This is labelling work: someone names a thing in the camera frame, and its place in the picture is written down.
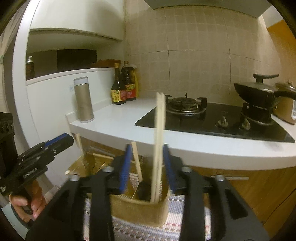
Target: striped rug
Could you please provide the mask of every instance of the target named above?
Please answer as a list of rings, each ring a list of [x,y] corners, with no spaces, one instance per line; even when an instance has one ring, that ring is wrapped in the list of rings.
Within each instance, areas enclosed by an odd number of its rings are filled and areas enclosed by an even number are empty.
[[[177,241],[179,239],[184,207],[184,196],[170,196],[169,214],[162,227],[151,227],[126,222],[113,217],[116,241]],[[86,199],[84,215],[84,240],[89,241],[90,200]],[[211,213],[205,207],[205,240],[211,238]]]

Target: black glass cooktop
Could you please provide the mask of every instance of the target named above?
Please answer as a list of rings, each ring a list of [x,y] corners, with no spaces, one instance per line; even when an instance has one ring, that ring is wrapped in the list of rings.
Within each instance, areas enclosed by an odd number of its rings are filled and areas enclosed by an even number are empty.
[[[295,140],[282,128],[274,122],[271,126],[262,126],[250,122],[250,130],[241,127],[244,118],[241,116],[241,107],[208,103],[204,113],[196,116],[178,116],[166,112],[165,129],[171,131],[182,131],[189,133],[234,137],[253,140],[265,140],[276,142],[295,142]],[[154,128],[155,109],[151,110],[140,120],[136,126]],[[220,128],[217,126],[219,120],[225,116],[228,126]]]

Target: pot lid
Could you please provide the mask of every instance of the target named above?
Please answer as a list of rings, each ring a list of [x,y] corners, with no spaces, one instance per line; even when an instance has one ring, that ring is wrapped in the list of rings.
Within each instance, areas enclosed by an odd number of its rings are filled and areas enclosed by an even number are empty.
[[[296,88],[289,81],[287,81],[286,83],[278,82],[276,83],[276,87],[284,88],[287,91],[296,92]]]
[[[238,83],[240,85],[245,85],[251,88],[255,88],[258,90],[266,91],[269,93],[274,93],[278,89],[272,85],[264,84],[264,83],[259,83],[259,82],[244,82],[244,83]]]

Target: thermos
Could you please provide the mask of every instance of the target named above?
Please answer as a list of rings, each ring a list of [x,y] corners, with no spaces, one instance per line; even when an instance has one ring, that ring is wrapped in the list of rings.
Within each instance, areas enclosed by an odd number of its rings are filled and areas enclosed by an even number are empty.
[[[74,90],[78,106],[79,119],[82,123],[94,120],[87,76],[74,79]]]

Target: soy sauce bottle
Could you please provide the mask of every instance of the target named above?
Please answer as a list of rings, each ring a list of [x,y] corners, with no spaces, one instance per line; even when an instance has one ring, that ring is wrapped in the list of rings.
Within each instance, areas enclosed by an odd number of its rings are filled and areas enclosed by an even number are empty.
[[[32,60],[32,56],[29,56],[28,60],[26,61],[26,80],[33,78],[35,78],[34,62]]]
[[[124,66],[121,68],[121,74],[126,86],[126,100],[135,100],[137,98],[137,94],[134,70],[133,67],[128,64],[128,61],[124,62]]]
[[[122,77],[119,70],[119,63],[115,63],[115,77],[114,84],[111,88],[112,103],[124,104],[126,103],[126,86],[122,81]]]

